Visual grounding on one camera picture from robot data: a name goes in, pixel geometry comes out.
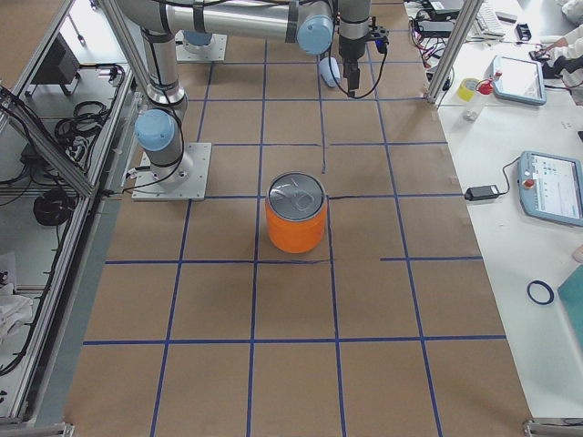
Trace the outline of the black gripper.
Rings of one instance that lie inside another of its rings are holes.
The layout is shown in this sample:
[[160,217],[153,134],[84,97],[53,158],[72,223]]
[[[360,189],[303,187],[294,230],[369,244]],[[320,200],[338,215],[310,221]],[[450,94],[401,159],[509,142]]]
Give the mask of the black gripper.
[[354,94],[360,86],[360,67],[357,60],[343,58],[343,77],[347,82],[347,93]]

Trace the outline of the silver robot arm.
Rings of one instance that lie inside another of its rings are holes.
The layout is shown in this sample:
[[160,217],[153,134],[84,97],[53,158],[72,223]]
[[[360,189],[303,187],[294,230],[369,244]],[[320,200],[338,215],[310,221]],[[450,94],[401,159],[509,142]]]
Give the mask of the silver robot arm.
[[141,31],[148,66],[146,92],[159,108],[177,110],[186,93],[179,82],[175,35],[179,31],[296,44],[319,56],[339,44],[345,95],[360,85],[359,60],[368,43],[387,51],[387,33],[368,1],[119,1],[121,13]]

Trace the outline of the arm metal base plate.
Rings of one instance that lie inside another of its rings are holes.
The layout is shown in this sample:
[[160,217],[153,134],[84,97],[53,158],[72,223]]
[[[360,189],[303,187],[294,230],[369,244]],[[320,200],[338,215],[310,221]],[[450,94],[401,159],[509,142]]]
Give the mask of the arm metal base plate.
[[132,191],[135,201],[174,201],[192,199],[202,201],[205,198],[208,181],[211,143],[187,143],[184,156],[176,171],[173,167],[158,168],[150,164],[145,152],[142,153],[140,165],[147,166],[138,172],[136,184]]
[[220,34],[180,31],[175,37],[179,63],[223,62],[228,38]]

